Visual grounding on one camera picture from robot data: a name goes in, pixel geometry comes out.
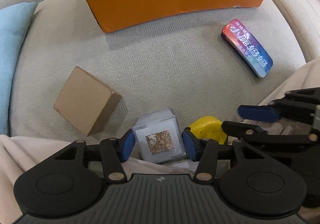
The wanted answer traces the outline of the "brown cardboard box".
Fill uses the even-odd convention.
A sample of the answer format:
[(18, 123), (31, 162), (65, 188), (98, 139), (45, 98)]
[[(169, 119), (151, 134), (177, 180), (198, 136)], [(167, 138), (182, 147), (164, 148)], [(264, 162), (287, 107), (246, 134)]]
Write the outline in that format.
[(101, 132), (121, 95), (76, 66), (61, 89), (54, 109), (86, 137)]

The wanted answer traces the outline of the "light blue cushion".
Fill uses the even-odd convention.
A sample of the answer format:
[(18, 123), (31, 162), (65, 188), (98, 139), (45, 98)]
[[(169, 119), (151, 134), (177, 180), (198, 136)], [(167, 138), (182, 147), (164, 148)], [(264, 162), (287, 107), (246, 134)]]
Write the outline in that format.
[(1, 9), (1, 134), (9, 134), (9, 104), (16, 63), (37, 2)]

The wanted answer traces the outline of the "clear acrylic display cube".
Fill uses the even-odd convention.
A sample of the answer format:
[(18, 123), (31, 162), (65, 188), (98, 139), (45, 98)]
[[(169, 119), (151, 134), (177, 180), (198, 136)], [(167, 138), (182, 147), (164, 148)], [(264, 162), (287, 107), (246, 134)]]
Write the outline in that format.
[(186, 155), (176, 116), (169, 108), (140, 116), (132, 130), (146, 162), (163, 163)]

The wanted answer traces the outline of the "colourful toothpaste box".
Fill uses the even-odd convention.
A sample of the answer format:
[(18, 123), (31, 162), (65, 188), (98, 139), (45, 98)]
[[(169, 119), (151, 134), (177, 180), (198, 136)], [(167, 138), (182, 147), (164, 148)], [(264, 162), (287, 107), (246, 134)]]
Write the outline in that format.
[(273, 60), (255, 36), (238, 20), (233, 19), (221, 30), (221, 37), (235, 50), (258, 78), (265, 78)]

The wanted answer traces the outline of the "yellow plastic object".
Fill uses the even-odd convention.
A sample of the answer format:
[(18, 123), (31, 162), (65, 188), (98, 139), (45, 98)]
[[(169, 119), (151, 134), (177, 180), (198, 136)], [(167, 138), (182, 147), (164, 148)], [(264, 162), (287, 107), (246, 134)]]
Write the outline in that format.
[(204, 116), (189, 125), (190, 132), (197, 139), (213, 139), (224, 144), (227, 135), (222, 129), (222, 121), (213, 116)]

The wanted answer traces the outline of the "beige fabric sofa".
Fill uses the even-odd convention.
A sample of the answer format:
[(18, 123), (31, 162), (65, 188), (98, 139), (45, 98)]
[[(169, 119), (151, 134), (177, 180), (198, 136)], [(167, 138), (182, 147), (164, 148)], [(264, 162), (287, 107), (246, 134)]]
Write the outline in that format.
[[(121, 94), (103, 131), (119, 137), (145, 113), (171, 108), (184, 128), (199, 117), (236, 121), (241, 104), (259, 104), (319, 57), (319, 0), (264, 0), (258, 8), (182, 14), (106, 34), (85, 0), (38, 2), (20, 51), (10, 101), (10, 134), (73, 141), (83, 135), (54, 110), (74, 67)], [(258, 79), (221, 38), (239, 19), (273, 59)]]

